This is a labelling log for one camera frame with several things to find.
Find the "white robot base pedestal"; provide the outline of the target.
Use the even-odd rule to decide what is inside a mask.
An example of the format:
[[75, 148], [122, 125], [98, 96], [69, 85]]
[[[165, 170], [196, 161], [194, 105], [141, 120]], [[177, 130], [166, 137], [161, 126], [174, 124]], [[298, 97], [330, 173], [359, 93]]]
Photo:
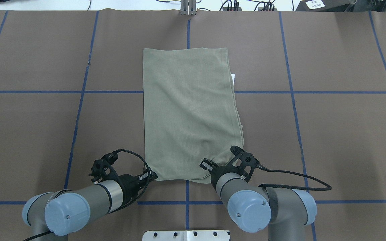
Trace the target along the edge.
[[143, 241], [230, 241], [228, 230], [147, 231]]

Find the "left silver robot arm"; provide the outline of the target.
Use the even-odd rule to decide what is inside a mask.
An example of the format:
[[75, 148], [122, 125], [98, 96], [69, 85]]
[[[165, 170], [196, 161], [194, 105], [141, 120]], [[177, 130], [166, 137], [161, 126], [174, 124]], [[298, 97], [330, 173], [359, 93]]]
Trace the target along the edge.
[[[121, 152], [138, 157], [144, 163], [143, 172], [135, 176], [118, 175], [113, 164]], [[92, 185], [88, 187], [46, 192], [26, 202], [22, 219], [33, 232], [28, 241], [67, 241], [69, 234], [136, 202], [149, 183], [158, 178], [143, 157], [125, 149], [95, 160], [89, 176]]]

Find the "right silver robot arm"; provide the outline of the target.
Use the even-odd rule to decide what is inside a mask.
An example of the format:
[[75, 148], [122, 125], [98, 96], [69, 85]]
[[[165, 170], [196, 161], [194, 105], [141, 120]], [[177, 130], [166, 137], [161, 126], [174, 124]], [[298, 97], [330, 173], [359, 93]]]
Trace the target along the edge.
[[226, 165], [204, 159], [200, 167], [210, 173], [210, 182], [234, 223], [245, 232], [268, 228], [270, 241], [304, 241], [305, 226], [317, 216], [317, 203], [302, 187], [280, 184], [249, 184], [253, 171], [266, 171], [253, 154], [232, 146], [234, 155]]

